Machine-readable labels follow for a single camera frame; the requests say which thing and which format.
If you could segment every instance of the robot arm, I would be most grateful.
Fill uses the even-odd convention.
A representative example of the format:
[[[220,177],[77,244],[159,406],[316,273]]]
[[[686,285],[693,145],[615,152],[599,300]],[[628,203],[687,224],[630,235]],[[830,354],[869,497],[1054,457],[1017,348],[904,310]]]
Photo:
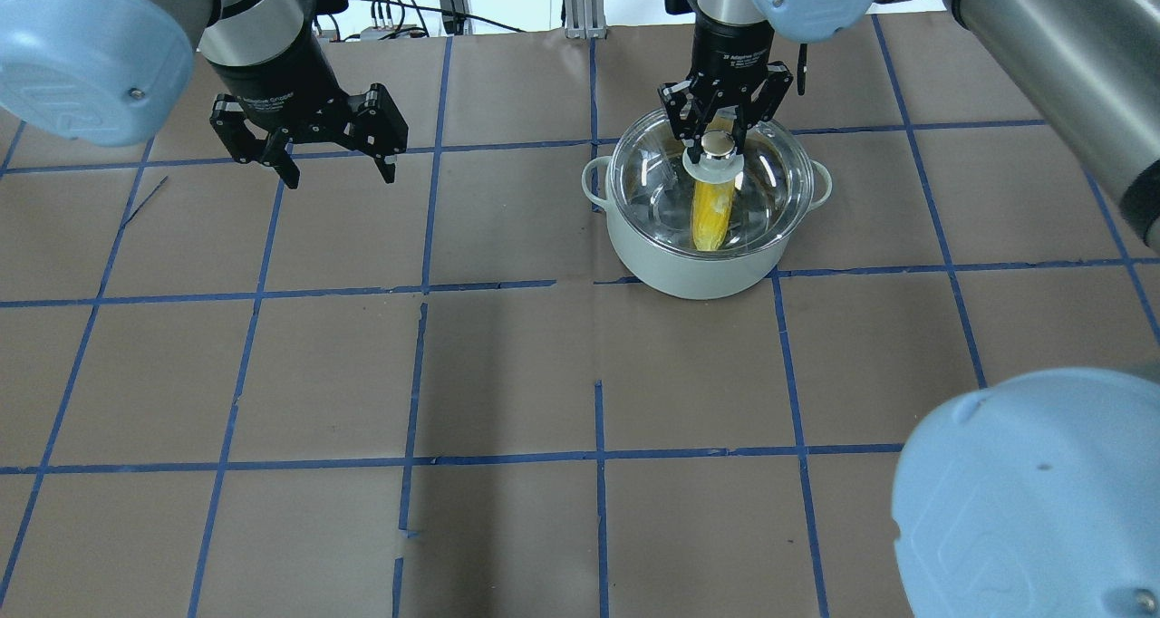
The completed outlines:
[[[777,109],[791,77],[780,61],[764,66],[773,37],[766,24],[796,43],[817,43],[850,27],[870,2],[902,0],[680,2],[666,0],[667,10],[697,14],[693,66],[684,81],[660,86],[660,97],[691,157],[718,111],[735,106],[738,139],[742,126]],[[1117,202],[1139,238],[1160,249],[1160,0],[945,2]],[[752,97],[755,85],[763,85],[759,97]]]
[[[0,106],[64,138],[142,143],[186,88],[200,44],[230,90],[211,126],[233,160],[274,168],[296,188],[287,144],[336,143],[371,155],[390,183],[406,122],[384,86],[340,88],[310,29],[314,3],[0,0]]]

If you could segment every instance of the corn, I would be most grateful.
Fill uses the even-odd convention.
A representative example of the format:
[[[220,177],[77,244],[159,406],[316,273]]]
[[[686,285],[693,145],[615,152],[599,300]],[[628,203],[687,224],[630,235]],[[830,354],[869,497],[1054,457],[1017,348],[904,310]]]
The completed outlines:
[[[733,181],[697,181],[693,191],[693,243],[699,250],[717,250],[725,242],[733,210]]]

